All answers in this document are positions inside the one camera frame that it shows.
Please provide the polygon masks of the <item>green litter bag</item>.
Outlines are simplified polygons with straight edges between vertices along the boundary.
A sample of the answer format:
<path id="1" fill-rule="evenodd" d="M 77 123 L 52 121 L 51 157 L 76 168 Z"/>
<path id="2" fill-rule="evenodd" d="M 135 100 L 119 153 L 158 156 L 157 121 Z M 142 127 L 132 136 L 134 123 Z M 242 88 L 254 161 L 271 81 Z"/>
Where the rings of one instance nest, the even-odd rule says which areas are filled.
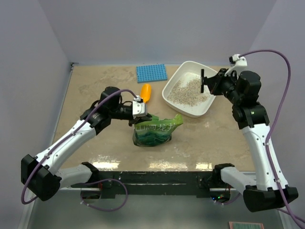
<path id="1" fill-rule="evenodd" d="M 172 119 L 159 119 L 152 115 L 151 121 L 134 125 L 132 140 L 134 145 L 140 147 L 154 147 L 171 141 L 172 133 L 183 124 L 183 117 L 177 114 Z"/>

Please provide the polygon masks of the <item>black bag clip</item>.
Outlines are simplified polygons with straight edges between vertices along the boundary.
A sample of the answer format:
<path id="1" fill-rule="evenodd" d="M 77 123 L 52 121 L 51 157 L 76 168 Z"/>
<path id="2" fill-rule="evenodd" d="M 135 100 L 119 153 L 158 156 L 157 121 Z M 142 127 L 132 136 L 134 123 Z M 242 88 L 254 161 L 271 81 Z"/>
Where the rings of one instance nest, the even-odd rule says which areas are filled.
<path id="1" fill-rule="evenodd" d="M 204 69 L 201 69 L 201 93 L 204 93 Z"/>

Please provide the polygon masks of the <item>orange plastic scoop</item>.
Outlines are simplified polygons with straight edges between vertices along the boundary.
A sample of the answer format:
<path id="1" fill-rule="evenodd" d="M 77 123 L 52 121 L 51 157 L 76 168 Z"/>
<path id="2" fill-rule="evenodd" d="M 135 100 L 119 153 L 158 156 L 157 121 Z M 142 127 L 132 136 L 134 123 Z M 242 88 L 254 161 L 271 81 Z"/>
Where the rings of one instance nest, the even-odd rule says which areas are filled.
<path id="1" fill-rule="evenodd" d="M 140 97 L 142 98 L 144 103 L 149 102 L 152 93 L 152 87 L 149 83 L 145 83 L 140 92 Z"/>

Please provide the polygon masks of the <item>white litter box tray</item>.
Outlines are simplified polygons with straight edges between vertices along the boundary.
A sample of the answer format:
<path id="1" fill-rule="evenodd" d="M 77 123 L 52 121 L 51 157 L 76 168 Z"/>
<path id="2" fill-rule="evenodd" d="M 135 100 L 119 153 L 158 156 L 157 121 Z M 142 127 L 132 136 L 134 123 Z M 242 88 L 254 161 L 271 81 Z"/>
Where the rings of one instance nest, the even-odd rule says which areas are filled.
<path id="1" fill-rule="evenodd" d="M 164 101 L 175 111 L 191 118 L 204 115 L 212 105 L 215 96 L 205 85 L 201 92 L 201 70 L 210 78 L 217 71 L 194 61 L 183 62 L 163 88 Z"/>

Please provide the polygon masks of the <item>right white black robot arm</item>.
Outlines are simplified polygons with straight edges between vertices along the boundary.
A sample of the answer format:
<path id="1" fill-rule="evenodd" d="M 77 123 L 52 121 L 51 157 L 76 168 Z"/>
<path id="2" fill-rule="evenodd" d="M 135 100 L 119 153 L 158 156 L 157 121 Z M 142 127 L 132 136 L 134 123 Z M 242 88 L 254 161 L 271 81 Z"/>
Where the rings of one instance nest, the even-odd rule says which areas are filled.
<path id="1" fill-rule="evenodd" d="M 250 212 L 282 208 L 285 202 L 298 198 L 297 188 L 289 186 L 277 162 L 271 139 L 269 118 L 258 102 L 261 78 L 252 71 L 225 75 L 222 68 L 215 76 L 206 77 L 201 70 L 201 91 L 207 86 L 210 94 L 223 95 L 232 103 L 232 114 L 238 123 L 252 155 L 256 179 L 250 179 L 230 163 L 216 165 L 208 185 L 234 187 Z"/>

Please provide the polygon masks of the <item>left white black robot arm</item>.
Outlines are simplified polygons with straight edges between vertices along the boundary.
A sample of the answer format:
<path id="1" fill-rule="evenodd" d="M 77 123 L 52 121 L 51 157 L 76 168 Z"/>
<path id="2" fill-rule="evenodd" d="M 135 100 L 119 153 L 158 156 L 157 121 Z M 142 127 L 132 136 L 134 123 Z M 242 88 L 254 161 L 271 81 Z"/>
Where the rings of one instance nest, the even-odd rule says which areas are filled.
<path id="1" fill-rule="evenodd" d="M 130 105 L 122 102 L 122 93 L 117 87 L 108 86 L 76 122 L 76 124 L 53 145 L 36 156 L 26 155 L 21 160 L 21 182 L 24 185 L 21 202 L 27 205 L 33 200 L 25 199 L 29 189 L 36 198 L 46 201 L 65 186 L 84 183 L 88 187 L 98 184 L 97 169 L 89 163 L 61 170 L 62 164 L 83 144 L 97 136 L 111 124 L 113 119 L 127 120 L 132 126 L 150 121 L 146 102 L 143 97 L 127 90 L 133 100 Z"/>

